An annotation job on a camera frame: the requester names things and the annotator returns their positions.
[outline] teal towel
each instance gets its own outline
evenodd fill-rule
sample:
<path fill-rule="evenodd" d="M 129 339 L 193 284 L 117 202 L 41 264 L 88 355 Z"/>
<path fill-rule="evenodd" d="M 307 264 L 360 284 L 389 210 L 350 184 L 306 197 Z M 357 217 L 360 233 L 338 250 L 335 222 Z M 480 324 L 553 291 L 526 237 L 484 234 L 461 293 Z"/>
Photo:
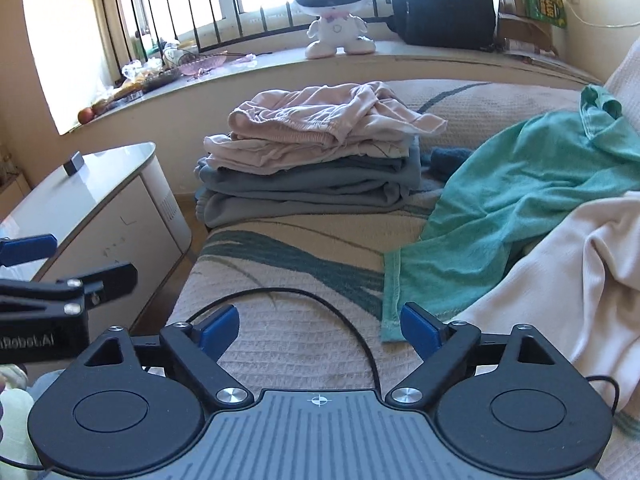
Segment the teal towel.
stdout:
<path fill-rule="evenodd" d="M 604 88 L 587 86 L 579 112 L 492 137 L 447 182 L 419 241 L 385 254 L 382 341 L 402 340 L 407 301 L 441 320 L 456 316 L 529 241 L 580 204 L 628 190 L 640 190 L 640 137 Z"/>

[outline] cabinet top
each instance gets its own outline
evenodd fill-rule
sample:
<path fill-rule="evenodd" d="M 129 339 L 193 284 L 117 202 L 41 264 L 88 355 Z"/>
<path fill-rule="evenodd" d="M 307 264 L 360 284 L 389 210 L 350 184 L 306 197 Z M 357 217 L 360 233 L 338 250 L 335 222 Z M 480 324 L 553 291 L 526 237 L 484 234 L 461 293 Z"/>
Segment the cabinet top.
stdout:
<path fill-rule="evenodd" d="M 84 156 L 84 166 L 68 176 L 62 166 L 31 191 L 0 224 L 0 237 L 52 234 L 64 248 L 79 228 L 126 186 L 156 152 L 152 142 Z M 46 260 L 0 267 L 0 278 L 32 280 Z"/>

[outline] backpack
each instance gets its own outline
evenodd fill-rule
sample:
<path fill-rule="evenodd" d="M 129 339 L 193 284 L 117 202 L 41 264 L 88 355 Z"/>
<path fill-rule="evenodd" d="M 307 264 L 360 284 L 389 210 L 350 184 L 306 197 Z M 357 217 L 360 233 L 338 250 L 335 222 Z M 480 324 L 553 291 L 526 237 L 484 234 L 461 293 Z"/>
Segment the backpack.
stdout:
<path fill-rule="evenodd" d="M 406 43 L 489 49 L 494 44 L 494 0 L 391 0 L 388 23 Z"/>

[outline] power cord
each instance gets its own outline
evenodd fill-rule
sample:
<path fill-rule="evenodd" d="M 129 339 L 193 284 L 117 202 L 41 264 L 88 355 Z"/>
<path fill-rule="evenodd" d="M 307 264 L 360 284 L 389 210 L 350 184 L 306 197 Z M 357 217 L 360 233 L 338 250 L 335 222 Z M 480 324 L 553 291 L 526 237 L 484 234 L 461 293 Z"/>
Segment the power cord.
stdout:
<path fill-rule="evenodd" d="M 585 377 L 585 379 L 587 379 L 587 381 L 589 381 L 590 383 L 593 381 L 604 381 L 613 386 L 615 394 L 613 397 L 613 404 L 611 405 L 611 415 L 615 415 L 618 408 L 618 401 L 620 400 L 620 385 L 618 384 L 618 382 L 613 377 L 610 377 L 608 375 L 591 375 L 589 377 Z"/>
<path fill-rule="evenodd" d="M 27 471 L 44 471 L 44 468 L 41 465 L 23 464 L 16 462 L 15 460 L 11 460 L 10 458 L 5 458 L 4 456 L 0 456 L 0 462 L 18 469 L 26 469 Z"/>
<path fill-rule="evenodd" d="M 337 308 L 335 308 L 331 303 L 320 296 L 316 296 L 311 292 L 307 292 L 306 290 L 302 290 L 301 288 L 290 288 L 287 286 L 261 286 L 259 288 L 248 288 L 247 290 L 241 290 L 239 292 L 234 292 L 233 294 L 229 294 L 228 296 L 224 296 L 223 298 L 219 298 L 212 303 L 209 303 L 207 306 L 204 306 L 199 311 L 197 311 L 192 316 L 186 320 L 187 323 L 191 323 L 194 320 L 198 319 L 203 314 L 206 314 L 209 310 L 220 306 L 221 304 L 228 303 L 229 301 L 236 300 L 237 298 L 243 298 L 245 296 L 253 296 L 254 294 L 269 294 L 271 292 L 286 292 L 289 294 L 298 294 L 300 296 L 306 296 L 311 298 L 312 300 L 317 301 L 322 306 L 327 307 L 331 313 L 333 313 L 340 321 L 349 329 L 349 331 L 353 334 L 353 336 L 357 339 L 360 347 L 364 351 L 367 361 L 369 363 L 369 368 L 371 370 L 371 375 L 373 378 L 373 385 L 376 391 L 380 396 L 382 396 L 382 387 L 380 385 L 380 373 L 378 372 L 378 366 L 376 365 L 376 360 L 373 357 L 373 353 L 371 352 L 371 348 L 364 340 L 362 334 L 358 331 L 358 329 L 353 325 L 347 317 L 341 313 Z"/>
<path fill-rule="evenodd" d="M 596 23 L 589 23 L 586 22 L 585 20 L 583 20 L 580 16 L 578 16 L 578 13 L 575 12 L 574 6 L 572 6 L 571 3 L 567 2 L 566 6 L 569 7 L 569 10 L 574 14 L 574 16 L 576 18 L 578 18 L 578 20 L 585 24 L 588 25 L 589 27 L 595 27 L 595 28 L 632 28 L 632 27 L 640 27 L 640 22 L 635 22 L 635 23 L 625 23 L 624 25 L 598 25 Z"/>

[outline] wall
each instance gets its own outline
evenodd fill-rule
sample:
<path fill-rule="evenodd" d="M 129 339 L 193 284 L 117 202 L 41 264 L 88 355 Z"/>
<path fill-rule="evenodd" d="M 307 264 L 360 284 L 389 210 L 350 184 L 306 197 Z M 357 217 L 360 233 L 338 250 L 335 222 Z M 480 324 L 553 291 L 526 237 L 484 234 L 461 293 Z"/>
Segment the wall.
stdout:
<path fill-rule="evenodd" d="M 510 68 L 501 68 L 495 66 L 497 61 L 479 65 L 452 61 L 456 51 L 441 54 L 439 60 L 412 54 L 340 56 L 210 80 L 121 110 L 59 136 L 31 54 L 22 0 L 0 0 L 0 30 L 2 54 L 11 60 L 0 64 L 0 124 L 5 125 L 9 147 L 32 184 L 41 181 L 75 151 L 91 153 L 152 140 L 158 147 L 158 159 L 172 190 L 190 192 L 196 187 L 191 173 L 194 163 L 204 155 L 202 138 L 224 132 L 226 118 L 238 103 L 273 87 L 297 89 L 311 84 L 416 78 L 492 80 L 558 88 L 581 86 L 533 72 L 532 68 L 516 62 Z"/>
<path fill-rule="evenodd" d="M 31 53 L 60 134 L 110 84 L 93 0 L 23 0 Z"/>
<path fill-rule="evenodd" d="M 575 10 L 590 23 L 617 25 L 640 21 L 640 0 L 580 0 Z M 567 13 L 567 30 L 556 29 L 554 37 L 559 50 L 568 63 L 606 80 L 640 36 L 640 27 L 615 30 L 588 27 L 569 9 Z"/>

